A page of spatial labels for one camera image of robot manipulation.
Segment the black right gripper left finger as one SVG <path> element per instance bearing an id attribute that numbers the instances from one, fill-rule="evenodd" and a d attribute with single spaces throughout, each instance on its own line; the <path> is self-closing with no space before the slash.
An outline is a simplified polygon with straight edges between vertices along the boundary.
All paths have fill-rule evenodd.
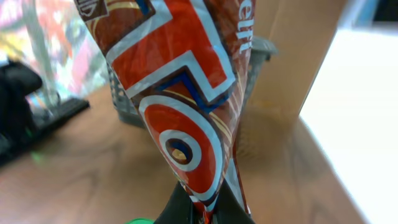
<path id="1" fill-rule="evenodd" d="M 154 224 L 194 224 L 193 203 L 181 184 L 177 184 Z"/>

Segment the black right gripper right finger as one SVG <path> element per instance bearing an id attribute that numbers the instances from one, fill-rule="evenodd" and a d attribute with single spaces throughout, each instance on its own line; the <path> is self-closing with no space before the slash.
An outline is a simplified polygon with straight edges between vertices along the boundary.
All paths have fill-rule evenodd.
<path id="1" fill-rule="evenodd" d="M 255 224 L 241 208 L 227 182 L 223 182 L 221 185 L 214 219 L 217 224 Z"/>

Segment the green lid jar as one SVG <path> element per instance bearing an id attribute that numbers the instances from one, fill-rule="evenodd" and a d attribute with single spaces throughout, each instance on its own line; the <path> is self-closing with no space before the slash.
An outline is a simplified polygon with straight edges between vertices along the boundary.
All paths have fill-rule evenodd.
<path id="1" fill-rule="evenodd" d="M 154 221 L 147 218 L 135 218 L 131 221 L 128 221 L 126 224 L 154 224 Z"/>

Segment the red Top chocolate bar wrapper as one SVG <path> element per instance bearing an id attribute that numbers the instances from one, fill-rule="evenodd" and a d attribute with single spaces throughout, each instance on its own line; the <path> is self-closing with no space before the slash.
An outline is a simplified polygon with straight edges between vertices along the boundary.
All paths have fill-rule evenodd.
<path id="1" fill-rule="evenodd" d="M 75 0 L 74 5 L 189 195 L 194 223 L 216 223 L 223 182 L 250 216 L 235 156 L 256 3 Z"/>

